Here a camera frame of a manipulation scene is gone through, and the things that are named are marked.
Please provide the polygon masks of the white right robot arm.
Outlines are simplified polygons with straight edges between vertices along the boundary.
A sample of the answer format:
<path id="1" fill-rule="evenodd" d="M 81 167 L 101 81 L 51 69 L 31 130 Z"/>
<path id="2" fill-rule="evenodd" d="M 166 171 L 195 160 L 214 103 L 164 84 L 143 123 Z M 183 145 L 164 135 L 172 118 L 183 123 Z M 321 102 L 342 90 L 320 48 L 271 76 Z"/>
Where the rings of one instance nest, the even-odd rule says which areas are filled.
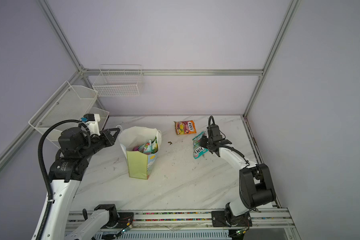
<path id="1" fill-rule="evenodd" d="M 225 160 L 239 174 L 239 196 L 226 204 L 221 224 L 227 227 L 249 227 L 249 212 L 276 200 L 269 167 L 246 159 L 243 153 L 235 149 L 220 131 L 213 116 L 209 117 L 207 135 L 201 137 L 200 145 Z"/>

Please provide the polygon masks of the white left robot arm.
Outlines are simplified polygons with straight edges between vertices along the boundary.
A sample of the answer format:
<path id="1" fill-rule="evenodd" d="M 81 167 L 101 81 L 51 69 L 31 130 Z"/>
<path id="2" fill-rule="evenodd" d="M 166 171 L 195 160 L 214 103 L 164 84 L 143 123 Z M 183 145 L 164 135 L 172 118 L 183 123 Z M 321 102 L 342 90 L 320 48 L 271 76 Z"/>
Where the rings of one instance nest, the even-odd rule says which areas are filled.
<path id="1" fill-rule="evenodd" d="M 38 162 L 47 189 L 43 212 L 39 218 L 34 240 L 62 240 L 75 194 L 83 180 L 90 159 L 100 150 L 112 147 L 121 132 L 120 127 L 92 133 L 78 120 L 77 126 L 64 130 L 58 138 L 60 148 L 49 169 L 44 161 L 44 143 L 61 121 L 42 135 L 38 144 Z"/>

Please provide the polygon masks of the teal Fox's candy bag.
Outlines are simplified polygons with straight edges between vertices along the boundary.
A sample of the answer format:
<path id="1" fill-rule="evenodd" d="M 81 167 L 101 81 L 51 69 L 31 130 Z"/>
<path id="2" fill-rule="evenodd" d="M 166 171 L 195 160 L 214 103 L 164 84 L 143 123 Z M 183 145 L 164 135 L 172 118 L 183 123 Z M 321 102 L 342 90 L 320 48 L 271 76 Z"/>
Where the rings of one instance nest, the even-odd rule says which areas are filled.
<path id="1" fill-rule="evenodd" d="M 159 144 L 157 138 L 155 138 L 154 140 L 149 140 L 147 143 L 138 147 L 138 151 L 146 155 L 155 154 L 156 152 L 158 152 L 158 150 Z"/>
<path id="2" fill-rule="evenodd" d="M 206 137 L 207 134 L 205 131 L 202 131 L 200 134 L 198 134 L 196 137 L 193 138 L 193 156 L 194 159 L 198 159 L 202 157 L 206 152 L 208 152 L 207 149 L 203 148 L 201 146 L 201 139 L 202 137 Z"/>

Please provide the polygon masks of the floral paper gift bag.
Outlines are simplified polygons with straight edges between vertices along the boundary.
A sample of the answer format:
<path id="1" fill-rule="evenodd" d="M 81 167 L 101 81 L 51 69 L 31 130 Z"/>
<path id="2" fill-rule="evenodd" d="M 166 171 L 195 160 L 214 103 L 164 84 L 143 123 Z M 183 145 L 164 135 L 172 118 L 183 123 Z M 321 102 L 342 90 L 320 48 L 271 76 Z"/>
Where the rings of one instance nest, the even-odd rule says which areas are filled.
<path id="1" fill-rule="evenodd" d="M 146 155 L 133 151 L 136 146 L 141 146 L 149 140 L 158 139 L 159 150 L 155 154 Z M 154 168 L 162 144 L 162 133 L 157 129 L 146 127 L 131 127 L 122 130 L 118 136 L 122 151 L 127 160 L 129 177 L 147 180 Z"/>

